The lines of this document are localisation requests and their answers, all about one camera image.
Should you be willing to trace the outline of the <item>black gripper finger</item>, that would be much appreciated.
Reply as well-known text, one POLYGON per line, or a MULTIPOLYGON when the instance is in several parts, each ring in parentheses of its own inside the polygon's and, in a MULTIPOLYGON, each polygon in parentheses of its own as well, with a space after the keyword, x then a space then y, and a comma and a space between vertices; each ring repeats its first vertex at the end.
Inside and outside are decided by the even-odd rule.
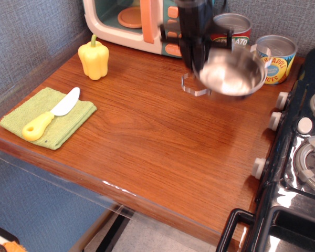
POLYGON ((191 71, 195 70, 195 58, 193 48, 182 48, 181 49, 182 59, 187 68, 191 71))
POLYGON ((195 69, 201 70, 204 67, 204 63, 207 60, 209 52, 208 46, 196 46, 195 47, 195 69))

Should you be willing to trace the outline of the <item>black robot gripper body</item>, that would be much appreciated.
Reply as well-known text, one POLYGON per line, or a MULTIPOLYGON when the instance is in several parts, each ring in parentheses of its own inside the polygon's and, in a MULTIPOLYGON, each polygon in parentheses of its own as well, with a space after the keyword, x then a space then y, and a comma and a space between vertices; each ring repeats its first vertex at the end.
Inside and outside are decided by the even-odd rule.
POLYGON ((178 21, 160 25, 161 41, 173 43, 185 49, 184 57, 196 46, 232 49, 231 28, 225 28, 213 20, 213 1, 175 1, 178 21))

